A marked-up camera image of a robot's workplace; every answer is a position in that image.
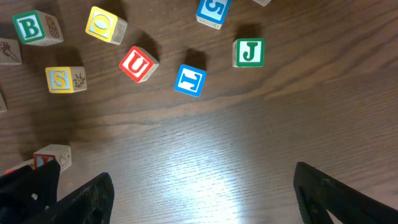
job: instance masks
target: letter u block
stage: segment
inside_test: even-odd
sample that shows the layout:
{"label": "letter u block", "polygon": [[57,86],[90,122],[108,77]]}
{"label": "letter u block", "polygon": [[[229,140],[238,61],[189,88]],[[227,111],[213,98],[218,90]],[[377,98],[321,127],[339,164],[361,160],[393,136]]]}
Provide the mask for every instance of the letter u block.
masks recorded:
{"label": "letter u block", "polygon": [[119,64],[119,68],[138,83],[148,80],[158,66],[159,62],[153,56],[136,46]]}

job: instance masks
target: letter s block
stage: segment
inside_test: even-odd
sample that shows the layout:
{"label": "letter s block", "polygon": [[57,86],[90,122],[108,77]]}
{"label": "letter s block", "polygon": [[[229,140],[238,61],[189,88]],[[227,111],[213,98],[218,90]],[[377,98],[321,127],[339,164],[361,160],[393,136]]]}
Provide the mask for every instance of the letter s block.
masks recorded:
{"label": "letter s block", "polygon": [[61,166],[61,172],[72,165],[70,146],[51,144],[33,153],[35,169],[51,160],[56,160]]}
{"label": "letter s block", "polygon": [[84,67],[45,68],[47,83],[51,93],[76,93],[87,90]]}

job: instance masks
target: toy block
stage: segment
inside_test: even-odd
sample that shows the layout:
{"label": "toy block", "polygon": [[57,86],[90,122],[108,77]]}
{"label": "toy block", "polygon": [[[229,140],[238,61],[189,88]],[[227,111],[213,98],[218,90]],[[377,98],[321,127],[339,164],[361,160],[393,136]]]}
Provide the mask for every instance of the toy block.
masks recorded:
{"label": "toy block", "polygon": [[4,99],[2,98],[2,94],[0,93],[0,113],[6,111],[7,111],[7,106],[6,103],[4,102]]}
{"label": "toy block", "polygon": [[70,146],[51,144],[33,153],[35,169],[55,159],[61,166],[61,172],[72,165]]}
{"label": "toy block", "polygon": [[257,2],[258,4],[262,5],[262,6],[266,6],[268,5],[268,3],[271,2],[271,0],[253,0],[255,2]]}
{"label": "toy block", "polygon": [[235,40],[233,44],[234,67],[263,67],[266,41],[263,38]]}
{"label": "toy block", "polygon": [[159,62],[152,55],[136,46],[119,64],[119,68],[138,83],[148,80],[158,66]]}
{"label": "toy block", "polygon": [[87,90],[84,67],[45,68],[50,93],[76,93]]}
{"label": "toy block", "polygon": [[206,71],[181,65],[178,71],[174,90],[194,97],[199,97],[203,85],[205,84]]}
{"label": "toy block", "polygon": [[93,6],[86,26],[86,33],[112,44],[121,44],[127,22],[114,14]]}
{"label": "toy block", "polygon": [[214,29],[221,29],[232,0],[201,0],[197,21]]}
{"label": "toy block", "polygon": [[0,65],[20,65],[21,63],[18,41],[0,38]]}
{"label": "toy block", "polygon": [[55,16],[37,10],[12,17],[23,44],[49,46],[63,42],[60,24]]}
{"label": "toy block", "polygon": [[22,168],[24,166],[30,166],[32,169],[35,169],[33,159],[29,159],[28,161],[21,162],[20,164],[14,166],[13,168],[6,170],[5,174],[10,174],[15,170],[18,170],[19,168]]}

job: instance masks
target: yellow block face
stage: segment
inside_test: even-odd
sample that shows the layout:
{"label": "yellow block face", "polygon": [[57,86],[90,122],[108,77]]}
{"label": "yellow block face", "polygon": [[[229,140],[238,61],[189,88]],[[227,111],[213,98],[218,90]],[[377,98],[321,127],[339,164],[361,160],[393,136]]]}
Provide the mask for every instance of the yellow block face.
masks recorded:
{"label": "yellow block face", "polygon": [[118,17],[96,6],[91,8],[86,33],[105,42],[110,42]]}
{"label": "yellow block face", "polygon": [[72,73],[69,67],[45,68],[51,93],[73,93]]}

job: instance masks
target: blue letter block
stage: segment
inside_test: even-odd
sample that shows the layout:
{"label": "blue letter block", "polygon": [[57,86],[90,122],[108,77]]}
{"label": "blue letter block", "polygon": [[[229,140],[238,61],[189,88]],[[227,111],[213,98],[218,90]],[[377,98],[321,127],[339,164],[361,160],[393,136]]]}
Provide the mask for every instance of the blue letter block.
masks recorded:
{"label": "blue letter block", "polygon": [[188,65],[181,65],[174,90],[199,97],[203,84],[205,84],[205,78],[206,71]]}

